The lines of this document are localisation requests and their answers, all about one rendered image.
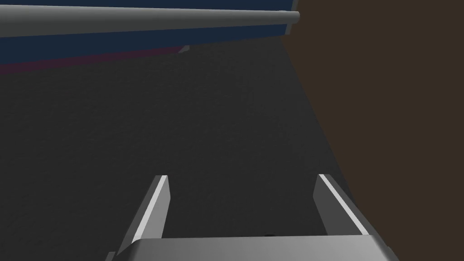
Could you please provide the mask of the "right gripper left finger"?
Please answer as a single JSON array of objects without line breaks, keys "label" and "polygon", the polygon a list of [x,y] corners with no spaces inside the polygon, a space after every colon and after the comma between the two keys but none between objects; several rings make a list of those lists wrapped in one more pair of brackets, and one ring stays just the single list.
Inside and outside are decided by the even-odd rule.
[{"label": "right gripper left finger", "polygon": [[140,239],[161,238],[170,203],[167,175],[151,182],[121,244],[121,250]]}]

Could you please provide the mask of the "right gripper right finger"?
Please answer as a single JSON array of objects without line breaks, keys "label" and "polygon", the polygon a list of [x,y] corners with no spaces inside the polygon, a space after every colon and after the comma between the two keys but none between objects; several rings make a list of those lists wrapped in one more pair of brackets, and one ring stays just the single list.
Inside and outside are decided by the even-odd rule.
[{"label": "right gripper right finger", "polygon": [[335,188],[331,176],[319,174],[313,191],[313,200],[329,236],[369,235],[365,226]]}]

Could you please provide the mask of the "dark blue appliance door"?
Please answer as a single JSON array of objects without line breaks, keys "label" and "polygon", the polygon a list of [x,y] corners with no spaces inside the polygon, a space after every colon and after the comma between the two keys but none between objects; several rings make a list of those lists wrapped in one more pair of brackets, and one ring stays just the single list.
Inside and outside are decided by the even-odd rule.
[{"label": "dark blue appliance door", "polygon": [[[294,11],[297,0],[0,0],[0,5],[95,6],[176,9]],[[286,24],[246,27],[178,29],[97,34],[0,38],[0,64],[86,57],[94,60],[116,53],[150,54],[183,45],[284,35]]]}]

